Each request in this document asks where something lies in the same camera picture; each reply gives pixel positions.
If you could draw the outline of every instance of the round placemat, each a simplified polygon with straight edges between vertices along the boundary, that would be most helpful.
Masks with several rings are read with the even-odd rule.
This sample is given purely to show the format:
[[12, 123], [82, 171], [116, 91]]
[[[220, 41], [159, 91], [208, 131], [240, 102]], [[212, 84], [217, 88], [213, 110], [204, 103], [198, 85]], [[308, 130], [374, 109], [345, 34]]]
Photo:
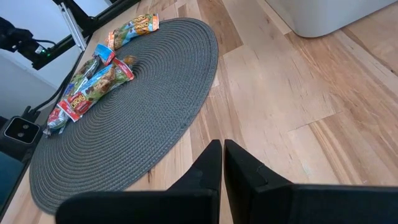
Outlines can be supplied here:
[[116, 52], [137, 57], [135, 79], [108, 93], [64, 132], [42, 138], [30, 164], [36, 205], [54, 214], [87, 191], [124, 190], [163, 158], [199, 112], [218, 60], [216, 37], [196, 19], [160, 22]]

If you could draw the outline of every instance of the white wall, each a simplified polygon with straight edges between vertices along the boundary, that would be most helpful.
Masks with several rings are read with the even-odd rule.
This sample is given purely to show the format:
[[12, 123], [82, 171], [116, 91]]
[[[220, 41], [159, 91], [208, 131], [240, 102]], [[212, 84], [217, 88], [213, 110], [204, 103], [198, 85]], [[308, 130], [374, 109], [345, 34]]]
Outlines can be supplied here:
[[21, 115], [26, 106], [41, 104], [56, 91], [35, 74], [0, 55], [0, 116]]
[[[107, 8], [104, 0], [75, 0], [89, 15], [96, 16]], [[10, 21], [15, 27], [30, 30], [35, 39], [59, 42], [70, 34], [68, 27], [52, 0], [1, 0], [0, 16]], [[15, 60], [23, 70], [36, 74], [57, 88], [71, 70], [80, 51], [76, 46], [66, 51], [39, 71], [32, 68], [32, 62], [19, 53], [0, 50], [0, 55]]]

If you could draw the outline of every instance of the wood grain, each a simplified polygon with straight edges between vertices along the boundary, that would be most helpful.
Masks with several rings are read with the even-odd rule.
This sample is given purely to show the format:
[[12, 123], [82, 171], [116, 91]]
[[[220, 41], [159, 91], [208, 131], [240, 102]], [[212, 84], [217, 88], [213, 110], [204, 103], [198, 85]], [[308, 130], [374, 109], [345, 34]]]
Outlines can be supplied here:
[[[212, 139], [233, 139], [293, 182], [398, 184], [398, 3], [325, 37], [290, 32], [264, 0], [142, 0], [97, 30], [80, 63], [134, 16], [201, 19], [219, 47], [194, 122], [127, 190], [164, 190]], [[1, 223], [53, 224], [26, 172]], [[220, 223], [232, 223], [222, 182]]]

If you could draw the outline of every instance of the wooden table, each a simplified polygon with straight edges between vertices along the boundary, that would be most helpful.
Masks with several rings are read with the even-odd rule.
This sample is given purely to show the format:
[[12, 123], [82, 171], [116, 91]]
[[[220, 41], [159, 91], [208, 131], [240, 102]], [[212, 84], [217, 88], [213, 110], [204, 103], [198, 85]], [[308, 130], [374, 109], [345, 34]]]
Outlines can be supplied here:
[[[212, 139], [234, 139], [292, 182], [398, 184], [398, 4], [318, 39], [302, 39], [264, 0], [142, 0], [97, 30], [158, 12], [208, 23], [216, 78], [181, 140], [127, 190], [171, 186]], [[29, 171], [2, 223], [53, 223], [33, 203]], [[232, 223], [223, 183], [220, 223]]]

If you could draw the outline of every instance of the white container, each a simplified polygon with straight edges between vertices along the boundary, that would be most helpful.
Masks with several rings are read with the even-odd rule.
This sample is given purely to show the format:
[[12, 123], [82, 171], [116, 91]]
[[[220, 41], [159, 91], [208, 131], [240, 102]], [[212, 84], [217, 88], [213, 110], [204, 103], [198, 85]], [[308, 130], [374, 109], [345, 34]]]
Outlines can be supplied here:
[[329, 34], [398, 0], [266, 0], [302, 37]]

